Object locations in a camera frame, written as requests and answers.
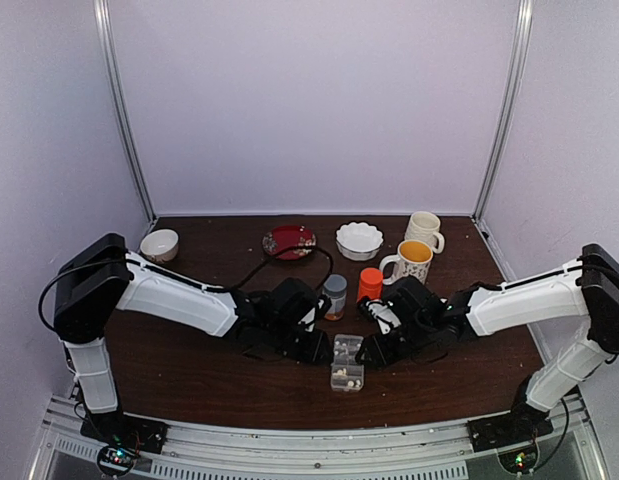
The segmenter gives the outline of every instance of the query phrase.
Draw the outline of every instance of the orange bottle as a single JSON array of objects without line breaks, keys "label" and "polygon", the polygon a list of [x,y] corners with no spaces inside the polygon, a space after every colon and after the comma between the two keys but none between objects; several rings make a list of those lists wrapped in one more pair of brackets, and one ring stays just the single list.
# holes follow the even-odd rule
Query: orange bottle
[{"label": "orange bottle", "polygon": [[365,268],[360,272],[356,302],[359,302],[362,297],[369,297],[369,300],[378,300],[382,293],[383,278],[382,272],[377,268]]}]

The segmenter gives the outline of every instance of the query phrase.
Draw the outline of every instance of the yellow mug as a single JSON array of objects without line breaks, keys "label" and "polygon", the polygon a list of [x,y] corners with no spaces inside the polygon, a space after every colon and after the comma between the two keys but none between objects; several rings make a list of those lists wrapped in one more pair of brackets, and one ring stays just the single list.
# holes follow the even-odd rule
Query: yellow mug
[{"label": "yellow mug", "polygon": [[391,285],[399,278],[411,275],[420,280],[420,283],[424,285],[432,258],[433,251],[425,242],[405,240],[398,245],[398,253],[396,255],[389,255],[380,262],[378,267],[380,271],[383,271],[391,263],[396,264],[393,267],[391,277],[385,278],[382,283]]}]

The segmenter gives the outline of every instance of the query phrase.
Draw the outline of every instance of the clear plastic box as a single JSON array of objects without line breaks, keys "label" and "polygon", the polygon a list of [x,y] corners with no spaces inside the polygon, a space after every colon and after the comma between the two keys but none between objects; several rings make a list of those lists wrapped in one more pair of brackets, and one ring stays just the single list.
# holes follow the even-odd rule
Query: clear plastic box
[{"label": "clear plastic box", "polygon": [[365,384],[365,367],[356,363],[363,337],[336,335],[333,341],[331,389],[335,392],[358,392]]}]

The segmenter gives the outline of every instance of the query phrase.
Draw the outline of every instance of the red dish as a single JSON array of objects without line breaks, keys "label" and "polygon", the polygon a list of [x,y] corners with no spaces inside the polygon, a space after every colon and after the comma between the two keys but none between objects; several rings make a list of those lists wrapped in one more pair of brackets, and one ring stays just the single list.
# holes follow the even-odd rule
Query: red dish
[{"label": "red dish", "polygon": [[[285,248],[296,245],[304,246],[315,244],[316,236],[314,233],[302,225],[284,225],[282,227],[276,227],[262,238],[262,248],[267,255],[275,255]],[[313,250],[299,248],[283,253],[278,258],[280,260],[298,260],[302,257],[306,257],[312,251]]]}]

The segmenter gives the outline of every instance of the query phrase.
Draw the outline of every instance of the bottle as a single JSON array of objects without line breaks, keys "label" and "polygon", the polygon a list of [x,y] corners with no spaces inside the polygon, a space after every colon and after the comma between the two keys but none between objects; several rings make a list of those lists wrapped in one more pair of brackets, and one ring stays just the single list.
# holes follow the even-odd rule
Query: bottle
[{"label": "bottle", "polygon": [[368,297],[369,300],[378,300],[382,293],[383,278],[382,272],[377,268],[365,268],[360,272],[356,302],[359,302],[363,297]]},{"label": "bottle", "polygon": [[347,301],[347,279],[342,275],[330,275],[322,286],[322,293],[331,300],[331,307],[325,314],[325,320],[335,322],[345,314]]}]

